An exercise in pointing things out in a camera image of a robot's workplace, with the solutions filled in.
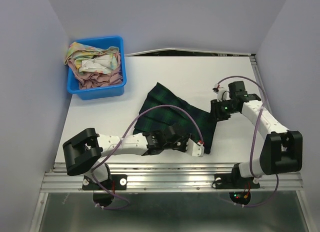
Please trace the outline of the green plaid skirt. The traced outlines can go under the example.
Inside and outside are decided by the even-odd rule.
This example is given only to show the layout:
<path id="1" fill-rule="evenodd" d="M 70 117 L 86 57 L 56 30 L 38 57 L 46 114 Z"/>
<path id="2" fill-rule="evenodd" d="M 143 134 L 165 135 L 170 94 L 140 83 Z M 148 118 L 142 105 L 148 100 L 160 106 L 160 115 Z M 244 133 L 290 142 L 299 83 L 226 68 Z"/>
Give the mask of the green plaid skirt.
<path id="1" fill-rule="evenodd" d="M 178 124 L 199 141 L 199 133 L 193 122 L 189 119 L 188 115 L 190 115 L 198 125 L 203 136 L 204 152 L 206 154 L 211 153 L 217 121 L 211 117 L 209 112 L 190 105 L 187 101 L 176 96 L 161 83 L 157 83 L 148 92 L 139 113 L 158 105 L 174 105 L 182 108 L 186 113 L 172 107 L 153 109 L 137 120 L 133 134 L 165 129 L 168 126 Z"/>

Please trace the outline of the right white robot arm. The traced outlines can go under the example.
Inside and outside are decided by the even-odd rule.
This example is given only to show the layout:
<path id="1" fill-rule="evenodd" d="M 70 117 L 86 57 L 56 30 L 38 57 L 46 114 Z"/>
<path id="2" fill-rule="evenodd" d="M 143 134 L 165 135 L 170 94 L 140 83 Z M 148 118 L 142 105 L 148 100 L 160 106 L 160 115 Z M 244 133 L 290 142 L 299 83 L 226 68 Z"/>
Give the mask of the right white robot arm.
<path id="1" fill-rule="evenodd" d="M 211 101 L 210 114 L 220 122 L 241 113 L 254 125 L 253 140 L 258 134 L 264 139 L 259 158 L 249 156 L 248 162 L 236 163 L 230 173 L 215 174 L 215 189 L 259 188 L 259 179 L 265 175 L 298 172 L 302 168 L 303 137 L 280 124 L 265 109 L 257 94 L 250 94 L 243 81 L 232 82 L 225 89 L 216 84 L 217 98 Z"/>

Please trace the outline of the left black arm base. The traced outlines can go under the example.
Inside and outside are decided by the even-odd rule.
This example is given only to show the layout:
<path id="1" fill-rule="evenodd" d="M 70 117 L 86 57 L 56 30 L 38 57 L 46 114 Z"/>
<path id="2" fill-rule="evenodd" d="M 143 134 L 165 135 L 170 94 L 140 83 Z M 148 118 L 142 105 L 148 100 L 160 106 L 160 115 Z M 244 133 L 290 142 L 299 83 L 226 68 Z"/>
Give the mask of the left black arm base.
<path id="1" fill-rule="evenodd" d="M 100 182 L 103 187 L 110 191 L 126 190 L 127 189 L 127 175 L 126 174 L 113 174 L 111 179 Z M 83 177 L 82 190 L 94 191 L 103 190 L 98 184 L 87 176 Z"/>

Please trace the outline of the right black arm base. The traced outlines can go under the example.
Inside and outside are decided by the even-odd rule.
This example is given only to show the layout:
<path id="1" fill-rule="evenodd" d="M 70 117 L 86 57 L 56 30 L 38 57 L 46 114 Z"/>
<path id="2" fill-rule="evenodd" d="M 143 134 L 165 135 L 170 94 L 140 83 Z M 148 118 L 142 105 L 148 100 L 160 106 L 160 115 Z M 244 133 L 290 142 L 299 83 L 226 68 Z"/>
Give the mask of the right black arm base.
<path id="1" fill-rule="evenodd" d="M 215 174 L 211 186 L 214 189 L 228 189 L 232 191 L 260 188 L 260 184 L 255 184 L 252 178 L 234 177 L 230 173 Z"/>

